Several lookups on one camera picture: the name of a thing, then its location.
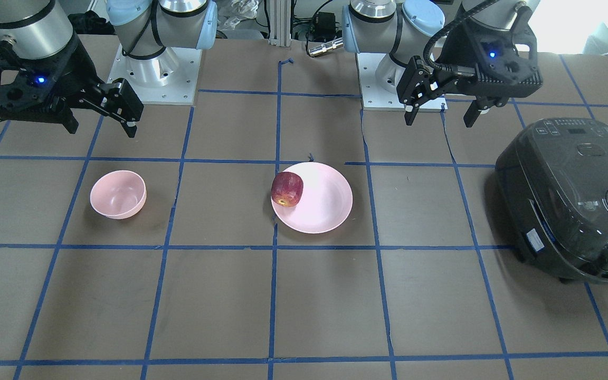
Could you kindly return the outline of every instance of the white label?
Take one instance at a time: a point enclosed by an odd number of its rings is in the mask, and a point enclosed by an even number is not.
[[[534,248],[534,252],[538,252],[545,247],[545,245],[543,245],[541,242],[541,238],[538,236],[538,233],[536,233],[536,229],[531,229],[531,231],[527,233],[527,240],[529,240],[531,247]]]

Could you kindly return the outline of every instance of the plastic bag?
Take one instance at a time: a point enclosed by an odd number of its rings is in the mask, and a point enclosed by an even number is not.
[[[217,0],[218,15],[224,22],[218,31],[231,31],[243,20],[254,19],[258,15],[260,0]]]

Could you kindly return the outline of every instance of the blue joint cover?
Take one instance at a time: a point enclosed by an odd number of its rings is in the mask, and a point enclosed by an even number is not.
[[[108,0],[107,14],[114,26],[128,24],[149,9],[150,0]]]
[[[403,12],[412,26],[429,37],[444,27],[444,13],[429,0],[405,0]]]
[[[215,35],[217,31],[217,4],[208,0],[208,8],[205,10],[205,20],[203,20],[203,28],[198,36],[197,49],[210,49],[215,44]]]
[[[353,23],[348,11],[348,5],[342,8],[342,37],[344,38],[344,49],[346,51],[349,53],[360,53],[358,43],[355,41],[355,33],[353,33]]]

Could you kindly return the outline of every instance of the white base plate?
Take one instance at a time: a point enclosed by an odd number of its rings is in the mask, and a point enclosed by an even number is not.
[[[358,77],[360,79],[360,91],[363,94],[364,110],[382,111],[405,111],[405,106],[398,100],[398,95],[389,93],[379,86],[374,76],[379,62],[386,54],[384,53],[358,53]],[[442,106],[447,109],[444,97],[427,101],[420,106],[419,112],[440,112]]]
[[[198,70],[201,67],[201,50],[179,47],[174,47],[172,50],[179,58],[180,70],[175,73],[175,78],[170,78],[172,80],[168,84],[162,87],[142,87],[128,80],[143,104],[194,105]],[[128,79],[129,76],[126,60],[121,56],[121,45],[119,45],[108,82],[116,78]]]

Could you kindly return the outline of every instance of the pink bowl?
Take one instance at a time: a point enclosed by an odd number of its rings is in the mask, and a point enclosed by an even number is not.
[[[145,181],[130,170],[107,173],[91,190],[93,209],[111,219],[130,218],[142,209],[146,199]]]
[[[353,193],[340,172],[319,162],[301,162],[284,171],[301,176],[304,182],[302,198],[295,207],[283,207],[271,200],[273,211],[285,225],[303,233],[324,233],[346,220]]]

